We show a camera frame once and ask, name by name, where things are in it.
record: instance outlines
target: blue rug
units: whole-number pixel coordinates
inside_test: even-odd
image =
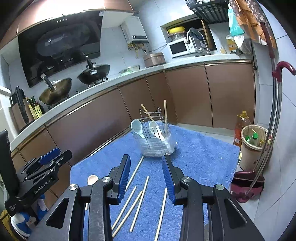
[[[171,155],[174,166],[181,168],[185,176],[192,177],[200,184],[214,186],[221,183],[229,188],[237,167],[239,156],[237,146],[178,126],[170,125],[170,130],[178,142],[175,152]],[[86,186],[87,178],[91,174],[95,174],[99,178],[107,176],[113,167],[119,166],[124,154],[131,157],[129,176],[131,177],[142,155],[132,134],[128,133],[93,156],[74,165],[70,173],[70,182],[79,186]],[[139,192],[143,190],[147,176],[149,176],[149,182],[133,232],[130,233],[129,229],[137,206],[114,237],[114,241],[154,240],[165,188],[161,158],[144,158],[121,204],[110,206],[110,215],[111,224],[113,224],[134,186],[137,186],[121,217],[121,220],[123,219]],[[159,241],[179,240],[182,211],[183,206],[174,206],[167,196]],[[204,222],[205,224],[208,223],[205,204]],[[84,240],[87,241],[88,211],[86,212],[84,226]]]

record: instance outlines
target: pan handle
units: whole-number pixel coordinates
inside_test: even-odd
[[[52,83],[50,82],[50,80],[48,79],[48,77],[45,74],[42,74],[41,79],[43,79],[45,81],[45,83],[48,85],[48,87],[51,89],[51,91],[55,90],[55,87],[52,85]]]
[[[276,71],[272,72],[272,76],[275,77],[278,82],[283,81],[282,75],[281,75],[283,68],[287,68],[291,72],[292,75],[296,75],[296,70],[291,64],[289,64],[286,61],[281,61],[277,64]]]
[[[88,55],[85,56],[85,59],[86,59],[87,65],[89,66],[89,69],[94,69],[94,65],[92,64],[91,59],[88,57]]]

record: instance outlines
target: plastic bottle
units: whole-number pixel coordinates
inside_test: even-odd
[[[248,143],[250,143],[250,140],[251,140],[251,137],[250,136],[246,136],[246,141],[248,142]]]
[[[241,132],[245,126],[251,125],[247,112],[244,110],[240,115],[237,116],[237,123],[235,125],[233,145],[242,147]]]
[[[250,144],[254,145],[254,146],[258,146],[258,134],[254,133],[250,139]]]

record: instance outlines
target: wire utensil holder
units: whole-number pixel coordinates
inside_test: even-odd
[[[149,116],[143,117],[146,112],[140,109],[141,118],[138,128],[133,128],[131,133],[136,139],[143,156],[162,157],[170,155],[175,151],[177,142],[173,138],[168,124],[164,121],[165,117],[161,114],[158,107],[156,112],[149,112]]]

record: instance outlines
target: brown cabinet door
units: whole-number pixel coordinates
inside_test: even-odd
[[[61,151],[72,151],[71,165],[126,129],[131,122],[119,90],[102,95],[48,127]]]
[[[155,107],[160,107],[162,115],[165,115],[164,112],[164,100],[167,104],[167,117],[170,124],[177,124],[177,117],[175,111],[175,105],[172,98],[172,94],[168,87],[168,83],[163,72],[155,75],[151,75],[146,78],[150,93],[152,95]]]
[[[44,130],[30,141],[20,152],[25,161],[28,162],[34,157],[39,158],[40,156],[45,155],[56,147],[57,146],[50,137],[48,131]],[[65,163],[60,167],[58,172],[59,180],[50,188],[57,196],[60,196],[70,185],[70,170],[71,166],[68,163]]]
[[[12,162],[16,171],[18,171],[21,167],[23,167],[26,164],[25,160],[19,153],[13,157]]]
[[[178,123],[212,127],[212,108],[204,66],[166,72]]]
[[[213,127],[234,130],[237,115],[247,111],[250,121],[255,114],[255,81],[252,64],[206,66],[209,80]]]
[[[133,12],[128,0],[108,0],[104,2],[107,10],[121,10],[124,12]]]
[[[155,111],[155,106],[153,104],[146,79],[137,80],[119,89],[128,112],[133,120],[141,118],[139,112],[140,108],[142,108],[141,104],[145,106],[148,112]]]
[[[22,158],[20,153],[16,154],[13,157],[12,161],[16,171],[18,171],[21,167],[23,167],[26,164],[25,160]],[[50,190],[47,190],[44,193],[44,195],[45,195],[45,200],[44,200],[45,205],[48,208],[51,208],[51,206],[56,202],[57,197]]]
[[[48,209],[52,207],[52,205],[57,201],[57,197],[50,191],[47,190],[45,193],[44,203]]]
[[[66,17],[69,14],[82,12],[90,9],[120,10],[133,12],[128,0],[108,0],[108,1],[75,1],[72,0],[39,0],[32,3],[20,15],[19,32],[28,29],[30,26],[43,22],[47,19]]]
[[[17,27],[19,25],[20,18],[17,17],[14,22],[10,25],[9,29],[3,36],[1,42],[0,42],[0,49],[2,49],[8,42],[10,42],[13,38],[17,35]]]

